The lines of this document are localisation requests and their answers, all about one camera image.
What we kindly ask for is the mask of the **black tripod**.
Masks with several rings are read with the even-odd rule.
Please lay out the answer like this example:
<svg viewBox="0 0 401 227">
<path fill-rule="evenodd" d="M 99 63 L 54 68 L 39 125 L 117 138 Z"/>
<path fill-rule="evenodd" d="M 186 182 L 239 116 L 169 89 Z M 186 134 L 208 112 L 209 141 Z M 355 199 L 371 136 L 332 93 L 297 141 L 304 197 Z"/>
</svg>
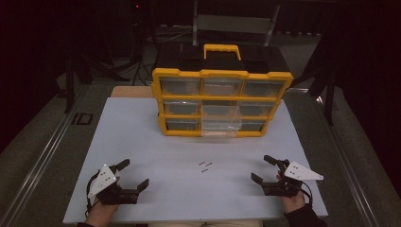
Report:
<svg viewBox="0 0 401 227">
<path fill-rule="evenodd" d="M 131 62 L 135 66 L 132 84 L 138 79 L 143 64 L 145 36 L 150 27 L 150 0 L 128 0 L 131 26 Z"/>
</svg>

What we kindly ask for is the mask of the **person's right hand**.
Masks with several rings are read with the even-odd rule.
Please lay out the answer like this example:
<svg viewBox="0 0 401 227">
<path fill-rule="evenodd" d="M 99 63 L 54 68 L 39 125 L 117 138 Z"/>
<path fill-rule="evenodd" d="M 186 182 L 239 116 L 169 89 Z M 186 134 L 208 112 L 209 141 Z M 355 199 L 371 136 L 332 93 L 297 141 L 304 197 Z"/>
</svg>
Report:
<svg viewBox="0 0 401 227">
<path fill-rule="evenodd" d="M 280 201 L 284 207 L 284 212 L 289 214 L 305 206 L 305 194 L 299 191 L 296 196 L 281 197 Z"/>
</svg>

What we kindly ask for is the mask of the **clear plastic drawer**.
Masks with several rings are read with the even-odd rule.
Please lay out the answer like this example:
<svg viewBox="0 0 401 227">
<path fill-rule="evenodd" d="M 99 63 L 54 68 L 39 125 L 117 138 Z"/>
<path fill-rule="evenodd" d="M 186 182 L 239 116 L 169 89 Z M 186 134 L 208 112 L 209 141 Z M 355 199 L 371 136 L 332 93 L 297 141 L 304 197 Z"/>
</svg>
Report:
<svg viewBox="0 0 401 227">
<path fill-rule="evenodd" d="M 211 107 L 201 110 L 202 136 L 236 137 L 241 127 L 241 113 L 237 107 Z"/>
</svg>

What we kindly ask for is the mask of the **yellow black storage organizer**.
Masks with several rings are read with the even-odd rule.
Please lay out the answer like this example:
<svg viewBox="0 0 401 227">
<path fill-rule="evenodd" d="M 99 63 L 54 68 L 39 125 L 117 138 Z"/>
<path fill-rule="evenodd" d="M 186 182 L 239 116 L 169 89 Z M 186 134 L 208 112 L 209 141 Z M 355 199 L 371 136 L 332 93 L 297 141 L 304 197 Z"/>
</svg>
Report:
<svg viewBox="0 0 401 227">
<path fill-rule="evenodd" d="M 204 46 L 165 44 L 161 47 L 157 55 L 152 71 L 151 88 L 158 104 L 159 127 L 163 134 L 169 136 L 196 135 L 169 134 L 161 128 L 161 121 L 159 119 L 159 109 L 161 108 L 162 99 L 160 89 L 161 78 L 283 80 L 286 85 L 281 99 L 293 81 L 293 76 L 289 72 L 283 55 L 276 47 L 235 44 L 205 44 Z M 244 135 L 241 133 L 236 137 L 262 136 L 267 132 L 268 125 L 260 135 L 253 133 Z"/>
</svg>

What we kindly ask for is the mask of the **person's left hand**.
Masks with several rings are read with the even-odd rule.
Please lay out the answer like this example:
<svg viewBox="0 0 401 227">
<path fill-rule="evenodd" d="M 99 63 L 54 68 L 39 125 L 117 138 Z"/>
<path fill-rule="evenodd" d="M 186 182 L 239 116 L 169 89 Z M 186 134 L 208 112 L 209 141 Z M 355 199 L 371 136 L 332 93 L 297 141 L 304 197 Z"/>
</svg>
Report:
<svg viewBox="0 0 401 227">
<path fill-rule="evenodd" d="M 111 218 L 117 211 L 118 205 L 103 204 L 101 201 L 96 201 L 89 212 L 90 217 L 95 218 Z"/>
</svg>

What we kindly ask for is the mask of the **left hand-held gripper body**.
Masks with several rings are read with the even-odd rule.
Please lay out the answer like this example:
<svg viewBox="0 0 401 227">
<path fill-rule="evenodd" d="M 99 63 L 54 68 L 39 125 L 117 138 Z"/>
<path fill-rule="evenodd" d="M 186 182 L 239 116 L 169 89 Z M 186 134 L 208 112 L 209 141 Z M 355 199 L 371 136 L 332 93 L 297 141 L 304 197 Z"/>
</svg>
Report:
<svg viewBox="0 0 401 227">
<path fill-rule="evenodd" d="M 103 204 L 136 204 L 139 192 L 137 189 L 123 189 L 117 183 L 116 172 L 104 165 L 88 182 L 87 200 L 97 198 Z"/>
</svg>

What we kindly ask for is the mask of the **metal floor rail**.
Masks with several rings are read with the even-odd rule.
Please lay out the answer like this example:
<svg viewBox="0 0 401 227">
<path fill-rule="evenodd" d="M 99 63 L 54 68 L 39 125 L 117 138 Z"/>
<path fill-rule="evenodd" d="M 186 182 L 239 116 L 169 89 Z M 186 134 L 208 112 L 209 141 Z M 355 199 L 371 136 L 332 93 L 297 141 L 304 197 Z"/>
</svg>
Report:
<svg viewBox="0 0 401 227">
<path fill-rule="evenodd" d="M 351 163 L 346 157 L 345 149 L 342 143 L 340 142 L 340 138 L 336 132 L 336 129 L 326 121 L 326 118 L 323 113 L 324 103 L 322 98 L 320 96 L 312 97 L 312 101 L 314 102 L 314 105 L 317 108 L 317 111 L 319 113 L 323 125 L 328 130 L 330 140 L 332 141 L 335 147 L 335 153 L 340 162 L 340 168 L 342 174 L 345 178 L 345 181 L 348 184 L 348 187 L 351 191 L 351 194 L 353 196 L 357 209 L 362 217 L 365 227 L 378 227 L 377 218 L 373 212 L 371 204 L 368 202 L 365 196 L 364 190 L 362 189 L 357 179 L 357 175 L 353 170 Z"/>
<path fill-rule="evenodd" d="M 0 154 L 0 227 L 19 218 L 89 88 L 78 88 L 67 113 L 61 98 L 51 99 Z"/>
</svg>

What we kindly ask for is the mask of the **white table board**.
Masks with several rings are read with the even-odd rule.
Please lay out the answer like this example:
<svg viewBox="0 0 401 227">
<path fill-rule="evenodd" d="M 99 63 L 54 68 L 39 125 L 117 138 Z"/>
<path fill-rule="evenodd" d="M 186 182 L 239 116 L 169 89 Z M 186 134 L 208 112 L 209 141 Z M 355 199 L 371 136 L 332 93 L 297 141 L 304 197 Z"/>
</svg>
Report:
<svg viewBox="0 0 401 227">
<path fill-rule="evenodd" d="M 255 173 L 274 181 L 277 169 L 265 155 L 308 164 L 286 105 L 262 137 L 180 137 L 161 134 L 154 99 L 110 97 L 63 220 L 83 220 L 90 177 L 125 159 L 131 163 L 120 172 L 120 185 L 149 180 L 149 186 L 136 204 L 118 208 L 117 223 L 281 218 L 279 199 L 265 196 L 251 179 Z"/>
</svg>

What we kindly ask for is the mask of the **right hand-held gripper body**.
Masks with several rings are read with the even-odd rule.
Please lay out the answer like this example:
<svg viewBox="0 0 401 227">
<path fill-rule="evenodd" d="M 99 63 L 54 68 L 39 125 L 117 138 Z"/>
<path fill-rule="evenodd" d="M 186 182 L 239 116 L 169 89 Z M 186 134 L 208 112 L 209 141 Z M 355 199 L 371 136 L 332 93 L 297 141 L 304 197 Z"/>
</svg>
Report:
<svg viewBox="0 0 401 227">
<path fill-rule="evenodd" d="M 276 183 L 264 183 L 263 191 L 266 196 L 293 197 L 302 191 L 304 181 L 321 181 L 323 175 L 298 164 L 294 161 L 280 160 L 278 166 L 281 179 Z"/>
</svg>

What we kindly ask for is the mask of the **black frame stand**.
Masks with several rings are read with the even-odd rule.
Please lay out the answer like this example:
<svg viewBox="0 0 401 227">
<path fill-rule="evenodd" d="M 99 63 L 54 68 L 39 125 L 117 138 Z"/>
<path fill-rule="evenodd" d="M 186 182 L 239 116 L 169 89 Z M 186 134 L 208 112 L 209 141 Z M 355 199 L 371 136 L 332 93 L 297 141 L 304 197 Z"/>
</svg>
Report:
<svg viewBox="0 0 401 227">
<path fill-rule="evenodd" d="M 100 71 L 107 77 L 117 80 L 117 81 L 128 81 L 121 76 L 118 76 L 111 69 L 106 68 L 100 63 L 91 60 L 89 57 L 80 54 L 68 55 L 65 58 L 65 98 L 66 98 L 66 107 L 64 112 L 68 114 L 74 104 L 75 104 L 75 77 L 78 77 L 78 80 L 83 84 L 90 84 L 92 82 L 92 76 L 89 72 L 88 67 L 91 66 L 96 70 Z"/>
<path fill-rule="evenodd" d="M 307 93 L 310 96 L 320 96 L 322 92 L 325 91 L 323 113 L 327 123 L 332 126 L 332 108 L 334 102 L 336 73 L 334 51 L 332 48 L 333 41 L 330 36 L 330 31 L 326 30 L 307 62 L 302 75 L 292 81 L 291 87 L 294 87 L 308 79 L 314 79 L 308 88 Z"/>
</svg>

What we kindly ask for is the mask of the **wooden table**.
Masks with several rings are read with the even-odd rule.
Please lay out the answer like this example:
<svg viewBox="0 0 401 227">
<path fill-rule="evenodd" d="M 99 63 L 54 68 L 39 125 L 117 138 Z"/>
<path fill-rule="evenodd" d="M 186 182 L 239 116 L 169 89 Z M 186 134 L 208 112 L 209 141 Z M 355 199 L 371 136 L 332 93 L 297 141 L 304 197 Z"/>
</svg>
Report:
<svg viewBox="0 0 401 227">
<path fill-rule="evenodd" d="M 153 98 L 150 86 L 116 86 L 111 97 L 144 97 Z"/>
</svg>

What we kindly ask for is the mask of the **set of clear closed drawers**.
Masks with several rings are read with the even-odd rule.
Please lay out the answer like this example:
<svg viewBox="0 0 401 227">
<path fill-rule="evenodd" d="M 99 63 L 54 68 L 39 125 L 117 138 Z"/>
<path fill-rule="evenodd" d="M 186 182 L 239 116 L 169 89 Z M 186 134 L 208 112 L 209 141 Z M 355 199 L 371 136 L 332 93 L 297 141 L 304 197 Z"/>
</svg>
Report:
<svg viewBox="0 0 401 227">
<path fill-rule="evenodd" d="M 161 128 L 169 134 L 201 135 L 203 108 L 237 107 L 237 135 L 260 135 L 273 119 L 286 83 L 283 80 L 161 78 Z"/>
</svg>

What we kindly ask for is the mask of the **grey metal stand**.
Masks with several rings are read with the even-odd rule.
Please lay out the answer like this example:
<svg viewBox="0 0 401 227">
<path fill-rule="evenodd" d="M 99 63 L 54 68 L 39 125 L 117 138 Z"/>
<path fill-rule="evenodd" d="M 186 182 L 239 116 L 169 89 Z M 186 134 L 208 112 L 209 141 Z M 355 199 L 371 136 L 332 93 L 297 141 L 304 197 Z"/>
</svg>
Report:
<svg viewBox="0 0 401 227">
<path fill-rule="evenodd" d="M 208 15 L 199 12 L 199 1 L 194 0 L 192 44 L 198 45 L 198 34 L 200 30 L 252 33 L 264 35 L 264 46 L 270 44 L 270 39 L 281 6 L 273 4 L 272 13 L 267 18 Z"/>
</svg>

